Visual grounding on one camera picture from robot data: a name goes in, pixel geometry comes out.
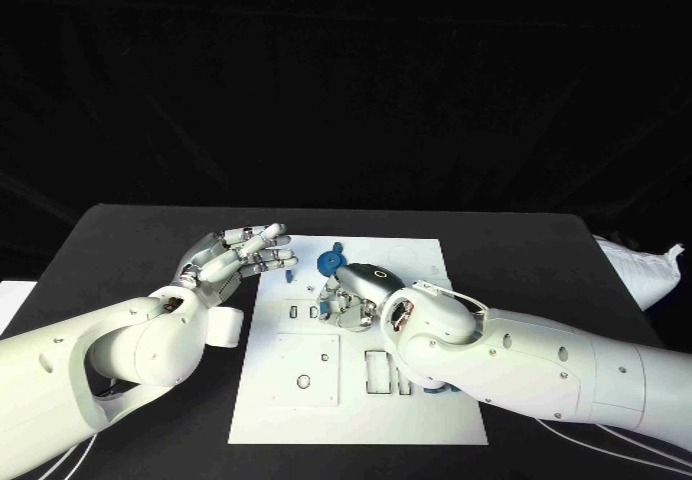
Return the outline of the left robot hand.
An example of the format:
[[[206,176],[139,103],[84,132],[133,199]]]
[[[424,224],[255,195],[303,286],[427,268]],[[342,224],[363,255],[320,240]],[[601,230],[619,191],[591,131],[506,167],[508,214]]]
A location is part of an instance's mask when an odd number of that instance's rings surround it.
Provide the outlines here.
[[[244,278],[297,265],[290,241],[280,223],[209,233],[185,253],[172,284],[190,290],[208,308],[219,306]]]

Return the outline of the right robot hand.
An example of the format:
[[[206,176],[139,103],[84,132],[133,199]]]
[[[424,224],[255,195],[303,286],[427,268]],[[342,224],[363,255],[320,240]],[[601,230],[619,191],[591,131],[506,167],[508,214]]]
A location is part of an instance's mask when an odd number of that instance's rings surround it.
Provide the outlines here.
[[[365,332],[379,319],[392,294],[405,287],[384,267],[353,263],[338,268],[317,297],[319,320],[350,332]]]

